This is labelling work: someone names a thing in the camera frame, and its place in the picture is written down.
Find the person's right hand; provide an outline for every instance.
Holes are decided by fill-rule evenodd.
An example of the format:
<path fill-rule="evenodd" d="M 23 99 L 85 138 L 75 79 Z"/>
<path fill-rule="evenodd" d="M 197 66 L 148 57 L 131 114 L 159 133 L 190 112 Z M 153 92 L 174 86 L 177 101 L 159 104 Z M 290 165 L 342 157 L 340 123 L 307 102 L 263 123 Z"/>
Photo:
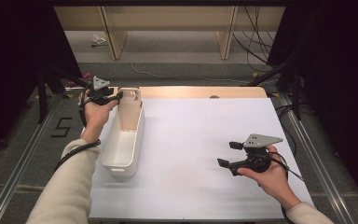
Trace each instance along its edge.
<path fill-rule="evenodd" d="M 266 148 L 269 152 L 277 152 L 277 148 L 274 146 L 266 146 Z M 281 160 L 277 154 L 271 154 L 271 157 L 278 161 Z M 247 168 L 240 168 L 237 172 L 255 180 L 268 195 L 281 203 L 286 211 L 301 203 L 287 182 L 285 170 L 275 161 L 271 162 L 270 167 L 264 173 L 257 173 Z"/>

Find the floor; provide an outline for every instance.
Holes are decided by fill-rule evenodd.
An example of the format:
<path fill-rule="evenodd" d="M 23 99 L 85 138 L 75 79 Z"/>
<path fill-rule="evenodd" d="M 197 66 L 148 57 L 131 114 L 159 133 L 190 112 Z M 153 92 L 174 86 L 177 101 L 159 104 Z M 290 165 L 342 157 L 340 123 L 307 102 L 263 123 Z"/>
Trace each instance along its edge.
<path fill-rule="evenodd" d="M 67 32 L 82 72 L 109 78 L 118 86 L 239 86 L 270 69 L 256 57 L 247 54 L 235 39 L 231 43 L 229 58 L 221 60 L 215 34 L 212 32 L 129 32 L 123 54 L 116 61 L 111 59 L 105 43 L 97 47 L 91 46 L 95 44 L 92 42 L 94 35 L 105 38 L 103 32 Z M 239 41 L 248 48 L 250 41 L 245 35 L 251 36 L 252 33 L 235 33 Z M 263 33 L 261 39 L 265 45 L 271 45 L 273 36 L 273 33 Z M 255 42 L 250 45 L 250 50 L 262 59 L 266 59 L 266 52 L 263 53 L 266 48 L 269 47 Z M 274 77 L 266 81 L 261 87 L 270 93 L 275 107 L 287 105 L 290 98 L 286 98 L 286 94 L 275 94 L 276 79 Z M 82 126 L 74 110 L 77 95 L 77 89 L 68 89 L 64 97 L 50 95 L 48 103 L 51 114 L 44 127 L 37 124 L 37 94 L 30 96 L 28 107 L 23 109 L 6 138 L 8 146 L 0 147 L 0 223 L 25 222 L 51 177 L 62 148 L 80 134 Z M 306 102 L 307 99 L 303 95 L 301 100 Z M 306 179 L 314 204 L 335 223 L 358 223 L 356 184 L 339 157 L 334 154 L 317 115 L 313 114 L 308 105 L 304 105 L 301 116 L 299 123 L 291 118 L 290 113 L 282 116 L 282 126 L 287 129 L 286 137 L 292 149 L 296 148 L 296 161 Z M 60 127 L 68 129 L 57 129 L 59 123 Z M 304 127 L 308 139 L 301 138 L 301 130 L 296 127 L 298 125 Z M 38 130 L 41 130 L 41 134 L 35 135 Z M 325 169 L 325 174 L 322 172 L 322 175 L 327 175 L 327 185 L 321 180 L 321 173 L 311 160 L 314 154 L 310 153 L 309 147 L 316 152 L 317 159 Z M 333 193 L 332 197 L 332 193 L 326 189 L 336 190 L 337 194 Z M 346 210 L 339 210 L 342 206 L 334 205 L 336 199 L 344 202 Z M 271 220 L 257 223 L 286 222 Z"/>

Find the table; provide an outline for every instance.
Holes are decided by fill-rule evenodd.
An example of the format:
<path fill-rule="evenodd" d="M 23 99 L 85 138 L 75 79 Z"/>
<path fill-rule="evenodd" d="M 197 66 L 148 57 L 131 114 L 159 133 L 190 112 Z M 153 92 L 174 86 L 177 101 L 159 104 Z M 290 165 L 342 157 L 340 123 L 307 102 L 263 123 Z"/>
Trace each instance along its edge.
<path fill-rule="evenodd" d="M 283 138 L 276 144 L 299 174 L 275 110 L 261 88 L 140 88 L 145 130 L 138 170 L 112 177 L 99 158 L 93 176 L 90 219 L 143 221 L 256 221 L 282 219 L 280 205 L 257 184 L 232 176 L 217 158 L 245 159 L 229 141 L 250 133 Z M 211 95 L 220 99 L 208 99 Z M 101 149 L 116 110 L 101 134 Z M 305 184 L 289 175 L 297 196 L 312 203 Z"/>

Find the wooden desk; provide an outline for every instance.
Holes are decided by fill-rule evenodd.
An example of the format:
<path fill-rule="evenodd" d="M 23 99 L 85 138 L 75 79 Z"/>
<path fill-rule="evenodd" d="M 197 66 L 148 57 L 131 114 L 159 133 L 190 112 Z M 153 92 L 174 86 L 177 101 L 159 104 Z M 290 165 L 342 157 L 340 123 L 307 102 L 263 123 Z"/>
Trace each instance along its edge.
<path fill-rule="evenodd" d="M 230 149 L 228 142 L 244 141 L 250 133 L 260 133 L 283 138 L 275 146 L 289 167 L 299 174 L 276 112 L 263 89 L 144 87 L 140 90 L 145 129 L 137 173 L 131 178 L 113 177 L 102 166 L 100 156 L 92 180 L 90 219 L 282 219 L 280 205 L 252 179 L 233 177 L 217 163 L 217 158 L 244 160 L 244 152 Z M 211 95 L 221 99 L 208 99 Z M 101 134 L 101 150 L 115 115 L 114 108 Z M 289 175 L 289 184 L 302 201 L 312 203 L 304 182 Z"/>

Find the black wrist strap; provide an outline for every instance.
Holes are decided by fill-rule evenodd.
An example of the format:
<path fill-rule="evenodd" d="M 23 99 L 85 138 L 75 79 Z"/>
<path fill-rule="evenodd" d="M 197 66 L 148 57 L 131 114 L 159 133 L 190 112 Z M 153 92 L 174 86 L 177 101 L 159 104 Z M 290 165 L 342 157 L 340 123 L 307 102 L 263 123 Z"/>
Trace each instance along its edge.
<path fill-rule="evenodd" d="M 81 147 L 77 147 L 73 150 L 71 150 L 70 152 L 68 152 L 64 157 L 62 157 L 60 159 L 60 161 L 57 163 L 56 165 L 56 168 L 54 169 L 54 172 L 57 171 L 58 168 L 60 168 L 60 166 L 66 162 L 67 160 L 69 160 L 69 158 L 73 157 L 75 154 L 81 152 L 81 151 L 84 151 L 88 148 L 91 148 L 91 147 L 97 147 L 98 145 L 101 144 L 101 141 L 98 139 L 98 141 L 94 142 L 94 143 L 90 143 L 90 144 L 86 144 L 84 146 L 81 146 Z"/>

